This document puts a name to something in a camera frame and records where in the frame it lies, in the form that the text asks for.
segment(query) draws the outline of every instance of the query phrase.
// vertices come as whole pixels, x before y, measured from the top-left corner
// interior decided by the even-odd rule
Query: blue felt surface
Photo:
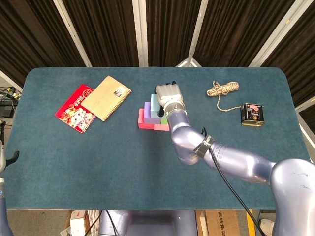
[[[111,75],[132,94],[106,121],[80,134],[54,114],[80,86],[92,88]],[[176,80],[188,118],[216,141],[272,161],[308,153],[285,75],[277,68],[37,68],[26,80],[6,149],[19,160],[4,173],[9,209],[211,209],[241,208],[203,161],[182,164],[170,133],[139,129],[139,108],[156,85]],[[240,111],[223,113],[206,96],[212,80],[237,81],[240,90],[221,107],[264,105],[262,127],[241,125]],[[267,185],[229,177],[249,208],[274,208]]]

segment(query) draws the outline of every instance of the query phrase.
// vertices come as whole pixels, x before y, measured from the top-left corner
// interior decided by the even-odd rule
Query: light blue block
[[[151,95],[151,118],[166,118],[165,114],[162,117],[158,116],[159,112],[159,103],[158,103],[158,96],[156,94]]]

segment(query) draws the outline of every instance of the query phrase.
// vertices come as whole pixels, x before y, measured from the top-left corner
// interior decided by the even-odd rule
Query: dark curtain
[[[149,66],[176,66],[189,54],[201,0],[146,0]]]
[[[315,105],[312,105],[308,109],[301,111],[300,115],[311,131],[315,133]]]
[[[209,0],[194,58],[249,66],[294,0]]]
[[[92,66],[139,66],[131,0],[64,0]]]
[[[23,86],[30,70],[85,66],[53,1],[1,0],[0,69]]]
[[[315,1],[262,66],[284,71],[295,106],[315,96]]]

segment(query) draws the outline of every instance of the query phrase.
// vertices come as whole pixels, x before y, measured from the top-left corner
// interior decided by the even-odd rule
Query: notebook cover
[[[55,117],[80,133],[84,133],[95,119],[95,115],[81,104],[92,92],[92,88],[81,85],[56,112]]]
[[[131,90],[128,87],[113,77],[107,76],[82,102],[82,106],[89,109],[102,121],[105,121],[130,93]]]

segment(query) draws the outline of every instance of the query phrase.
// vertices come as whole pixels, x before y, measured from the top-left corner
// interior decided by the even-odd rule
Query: foam block
[[[165,114],[163,117],[158,116],[159,103],[158,96],[156,94],[151,94],[151,118],[166,118]]]
[[[169,126],[168,124],[155,124],[154,130],[169,131]]]
[[[146,124],[161,124],[161,118],[151,118],[151,102],[144,103],[144,122]]]
[[[154,129],[154,124],[144,123],[144,109],[139,109],[138,126],[140,129]]]
[[[166,118],[161,119],[161,124],[168,124],[167,119]]]

